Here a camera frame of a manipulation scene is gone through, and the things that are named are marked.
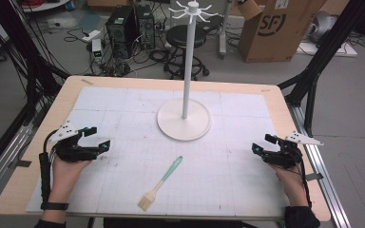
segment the white round base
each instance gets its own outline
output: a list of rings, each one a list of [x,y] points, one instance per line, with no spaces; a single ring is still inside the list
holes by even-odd
[[[158,112],[158,124],[164,134],[179,141],[194,141],[204,136],[212,119],[201,103],[189,100],[187,118],[183,119],[183,99],[163,104]]]

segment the black stool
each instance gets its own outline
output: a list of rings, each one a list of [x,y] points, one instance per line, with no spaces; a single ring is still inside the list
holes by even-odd
[[[174,79],[174,77],[184,78],[185,72],[185,53],[186,53],[186,34],[187,34],[188,26],[180,25],[171,28],[167,34],[165,35],[165,40],[172,47],[175,48],[173,53],[171,54],[170,59],[165,63],[163,70],[171,73],[170,79]],[[194,48],[198,48],[204,45],[206,42],[206,33],[203,28],[195,28],[195,39],[194,39]],[[177,51],[181,49],[182,54],[177,54]],[[181,62],[176,62],[177,58],[182,57]],[[209,75],[209,70],[205,67],[202,61],[193,56],[192,63],[192,72],[191,79],[198,81],[197,75],[202,72],[203,76]]]

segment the teal brush handle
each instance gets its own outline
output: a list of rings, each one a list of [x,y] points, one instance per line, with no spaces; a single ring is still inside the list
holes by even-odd
[[[167,180],[167,178],[173,173],[173,171],[179,166],[179,164],[182,162],[183,156],[179,156],[173,164],[170,166],[170,168],[167,170],[167,172],[164,174],[162,181]]]

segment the sleeve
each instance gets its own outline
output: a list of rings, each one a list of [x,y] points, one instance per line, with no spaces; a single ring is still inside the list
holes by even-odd
[[[66,223],[56,223],[51,221],[38,220],[34,228],[67,228]]]
[[[320,223],[310,207],[286,207],[284,219],[287,228],[316,228]]]

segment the wrist strap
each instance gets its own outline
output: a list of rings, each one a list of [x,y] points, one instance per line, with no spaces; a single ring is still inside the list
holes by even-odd
[[[69,203],[62,203],[62,202],[46,202],[41,205],[41,209],[43,210],[66,211],[68,207]]]

